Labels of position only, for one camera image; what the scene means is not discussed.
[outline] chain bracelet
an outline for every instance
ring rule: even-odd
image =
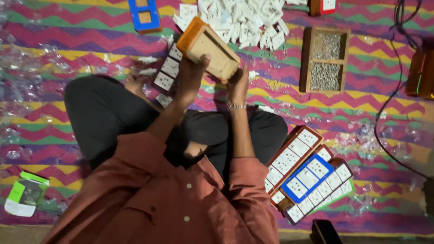
[[[231,103],[231,102],[227,102],[227,103],[226,103],[226,106],[227,106],[228,109],[230,109],[230,108],[235,108],[235,109],[246,109],[246,108],[247,108],[247,105],[238,105],[238,104],[233,104],[233,103]]]

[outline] blue frame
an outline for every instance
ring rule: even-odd
[[[306,187],[308,189],[308,191],[301,197],[298,198],[293,191],[291,191],[286,184],[292,180],[293,178],[296,177],[296,175],[298,175],[298,173],[300,173],[304,168],[307,168],[306,166],[313,160],[316,159],[318,160],[322,165],[324,165],[329,172],[327,174],[325,174],[321,179],[319,179],[318,177],[318,182],[312,186],[312,188],[307,188],[301,181],[300,183]],[[300,166],[300,168],[298,168],[291,176],[289,176],[289,178],[287,178],[283,183],[282,186],[280,187],[280,189],[282,189],[283,192],[285,192],[286,195],[288,195],[289,198],[291,198],[291,200],[296,203],[299,204],[300,202],[302,202],[313,190],[315,190],[329,175],[331,175],[334,171],[333,166],[331,166],[326,160],[324,160],[323,158],[321,158],[318,154],[314,154],[312,155],[312,157],[310,157],[309,159],[306,160],[306,162],[303,163],[302,166]]]
[[[160,17],[158,15],[158,9],[155,0],[148,0],[148,5],[145,7],[137,7],[135,0],[128,0],[128,4],[130,5],[134,29],[140,31],[152,30],[160,27]],[[151,22],[140,23],[138,13],[142,11],[149,11],[151,13]]]

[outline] rust-colored kurta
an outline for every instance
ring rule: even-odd
[[[225,196],[206,157],[185,170],[165,148],[146,132],[120,135],[43,243],[278,243],[266,166],[233,159]]]

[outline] black pants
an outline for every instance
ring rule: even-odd
[[[102,76],[71,81],[65,89],[65,105],[78,145],[92,169],[113,156],[118,135],[142,132],[159,115],[121,83]],[[286,138],[286,123],[272,113],[252,112],[249,127],[255,155],[266,164]],[[164,156],[174,166],[187,168],[195,163],[182,157],[190,141],[208,145],[205,154],[226,181],[233,149],[230,118],[188,110],[181,126],[166,141]]]

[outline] black cable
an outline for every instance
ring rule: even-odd
[[[390,29],[395,27],[400,34],[404,35],[407,38],[407,41],[408,41],[408,44],[410,47],[412,47],[413,49],[420,49],[419,44],[411,37],[410,34],[407,33],[407,31],[404,29],[403,25],[404,25],[404,23],[411,20],[414,16],[416,16],[416,14],[419,11],[419,8],[421,7],[422,0],[418,1],[418,5],[416,6],[416,10],[406,20],[404,20],[404,7],[405,7],[404,2],[405,2],[405,0],[398,0],[398,3],[395,7],[395,25],[393,25]],[[386,108],[387,104],[392,100],[392,98],[399,92],[399,90],[401,90],[407,84],[407,82],[402,83],[402,74],[403,74],[402,63],[401,63],[401,58],[399,57],[398,51],[396,50],[396,48],[393,44],[394,39],[395,39],[395,35],[393,34],[392,39],[390,40],[390,43],[393,47],[393,51],[395,52],[396,56],[398,57],[399,68],[401,70],[401,73],[399,75],[399,83],[396,86],[395,91],[390,95],[390,97],[387,99],[387,101],[383,104],[383,106],[380,108],[380,110],[378,111],[378,113],[375,117],[374,135],[375,135],[375,138],[377,139],[377,142],[379,143],[380,147],[387,153],[387,155],[389,155],[389,157],[391,157],[393,160],[395,160],[398,164],[400,164],[404,168],[426,178],[427,180],[434,180],[433,178],[430,178],[429,176],[427,176],[423,173],[420,173],[419,171],[405,165],[404,163],[399,161],[396,157],[394,157],[394,155],[392,155],[384,147],[384,145],[381,143],[380,138],[378,137],[378,134],[377,134],[377,125],[378,125],[378,121],[380,120],[381,114],[383,113],[383,110]]]
[[[405,0],[398,0],[395,6],[395,24],[390,27],[389,30],[396,28],[396,30],[404,35],[407,38],[408,44],[413,49],[420,49],[420,45],[413,39],[413,34],[409,34],[405,28],[404,24],[413,19],[418,13],[422,4],[422,0],[418,0],[418,5],[416,6],[416,10],[406,19],[404,20],[404,8],[405,8]]]

